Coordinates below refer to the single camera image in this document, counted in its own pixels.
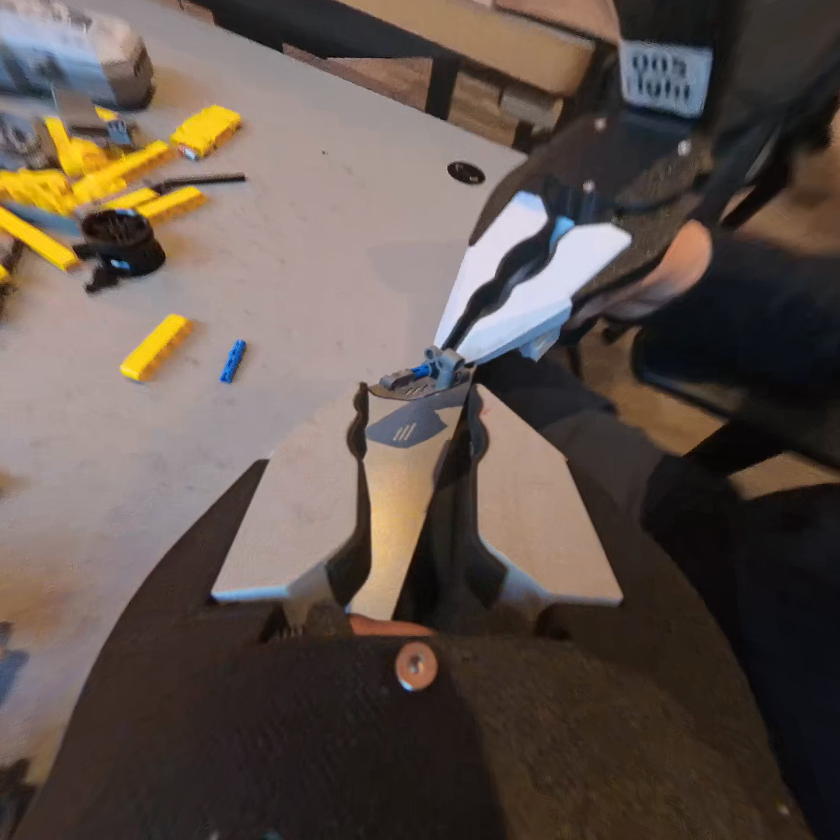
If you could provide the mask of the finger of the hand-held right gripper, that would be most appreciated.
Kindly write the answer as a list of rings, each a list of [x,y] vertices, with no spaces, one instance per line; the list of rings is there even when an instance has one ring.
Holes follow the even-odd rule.
[[[441,351],[507,351],[559,316],[550,263],[559,219],[543,199],[517,192],[461,261],[437,326]]]
[[[573,227],[561,237],[546,267],[518,281],[494,311],[478,317],[458,341],[468,364],[483,364],[511,350],[538,358],[571,315],[572,297],[632,243],[613,224]]]

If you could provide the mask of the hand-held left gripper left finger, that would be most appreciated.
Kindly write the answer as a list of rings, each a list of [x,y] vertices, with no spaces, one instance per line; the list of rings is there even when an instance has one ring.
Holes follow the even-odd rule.
[[[369,392],[319,408],[270,455],[212,588],[217,602],[348,606],[371,571]]]

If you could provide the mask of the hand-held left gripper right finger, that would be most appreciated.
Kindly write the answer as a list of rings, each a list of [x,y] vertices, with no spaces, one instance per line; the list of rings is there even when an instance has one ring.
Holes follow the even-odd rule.
[[[483,385],[467,405],[468,581],[489,606],[619,606],[614,575],[566,457]]]

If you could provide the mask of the small grey brick assembly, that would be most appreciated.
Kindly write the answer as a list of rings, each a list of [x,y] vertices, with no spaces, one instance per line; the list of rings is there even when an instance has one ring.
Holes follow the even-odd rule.
[[[367,390],[386,400],[421,400],[470,383],[474,367],[455,350],[441,350],[431,345],[425,349],[420,364],[385,374],[378,382],[368,384]]]

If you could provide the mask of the person's right hand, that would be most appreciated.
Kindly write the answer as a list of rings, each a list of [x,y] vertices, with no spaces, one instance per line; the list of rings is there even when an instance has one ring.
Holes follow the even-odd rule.
[[[689,221],[646,276],[588,300],[565,326],[577,329],[593,319],[639,323],[695,286],[709,268],[711,257],[710,230],[696,220]]]

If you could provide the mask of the dark grey backpack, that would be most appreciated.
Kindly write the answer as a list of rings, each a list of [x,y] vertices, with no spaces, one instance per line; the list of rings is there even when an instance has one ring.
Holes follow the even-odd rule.
[[[740,3],[729,55],[722,127],[768,136],[744,176],[749,193],[721,220],[736,229],[792,180],[800,154],[823,151],[838,109],[839,2]]]

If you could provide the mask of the person's black sweater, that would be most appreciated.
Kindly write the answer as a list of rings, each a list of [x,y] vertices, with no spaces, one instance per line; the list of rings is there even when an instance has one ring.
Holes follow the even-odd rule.
[[[667,455],[640,517],[727,636],[812,832],[838,838],[838,484],[744,499]]]

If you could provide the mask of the yellow toy beam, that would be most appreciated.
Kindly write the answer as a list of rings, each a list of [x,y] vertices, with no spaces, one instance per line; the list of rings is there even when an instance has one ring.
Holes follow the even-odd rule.
[[[121,375],[133,382],[147,382],[192,329],[192,320],[174,313],[166,316],[121,362]]]

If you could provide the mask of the black toy wheel hub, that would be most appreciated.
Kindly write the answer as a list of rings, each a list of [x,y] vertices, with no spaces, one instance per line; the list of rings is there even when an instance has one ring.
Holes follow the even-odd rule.
[[[85,216],[82,241],[73,245],[80,259],[96,262],[99,282],[145,277],[162,268],[166,254],[150,221],[132,209],[107,208]]]

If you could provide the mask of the pile of toy brick pieces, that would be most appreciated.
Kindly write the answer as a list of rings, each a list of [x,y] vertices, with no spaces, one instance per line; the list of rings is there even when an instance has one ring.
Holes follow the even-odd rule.
[[[81,221],[90,213],[132,209],[154,229],[200,207],[206,201],[202,186],[246,181],[235,172],[143,182],[177,157],[198,163],[220,151],[243,126],[232,109],[209,106],[183,121],[169,139],[138,145],[134,125],[122,114],[55,94],[56,115],[27,122],[2,114],[2,304],[26,251],[65,272],[92,262],[88,294],[126,280],[99,282],[93,276],[96,262],[74,252],[73,245],[82,241]]]

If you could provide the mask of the grey toy battery box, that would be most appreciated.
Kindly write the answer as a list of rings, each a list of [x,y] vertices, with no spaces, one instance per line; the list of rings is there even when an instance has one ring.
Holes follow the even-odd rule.
[[[114,110],[154,95],[143,39],[124,20],[62,2],[1,2],[1,90],[22,97],[71,91]]]

